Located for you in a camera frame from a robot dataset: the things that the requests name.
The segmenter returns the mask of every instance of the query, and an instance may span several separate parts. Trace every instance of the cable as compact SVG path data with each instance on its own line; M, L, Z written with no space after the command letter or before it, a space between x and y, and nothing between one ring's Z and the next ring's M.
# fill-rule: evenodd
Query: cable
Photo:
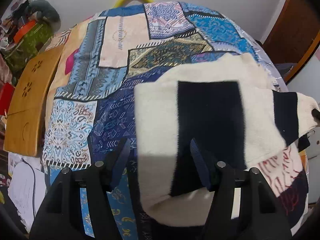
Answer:
M24 163L28 164L30 168L32 169L33 172L33 195L32 195L32 211L33 211L33 218L36 218L36 209L35 209L35 193L36 193L36 174L35 171L33 170L32 166L27 163L24 159L21 159Z

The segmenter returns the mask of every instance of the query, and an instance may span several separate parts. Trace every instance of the black and white sweater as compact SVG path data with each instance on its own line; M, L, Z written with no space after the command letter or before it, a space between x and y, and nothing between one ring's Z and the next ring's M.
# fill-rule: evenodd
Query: black and white sweater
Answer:
M269 75L246 64L246 57L226 54L180 65L135 87L140 200L159 223L189 227L206 221L213 193L200 182L192 138L234 168L258 167L279 197L303 171L291 144L319 125L311 115L318 105L300 93L271 90ZM240 202L234 201L237 217ZM293 233L303 210L291 223Z

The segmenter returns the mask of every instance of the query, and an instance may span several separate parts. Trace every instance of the wooden door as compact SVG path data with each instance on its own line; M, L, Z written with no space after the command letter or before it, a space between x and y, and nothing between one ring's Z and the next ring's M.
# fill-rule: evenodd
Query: wooden door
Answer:
M286 0L263 44L273 63L298 63L316 39L320 21L305 0Z

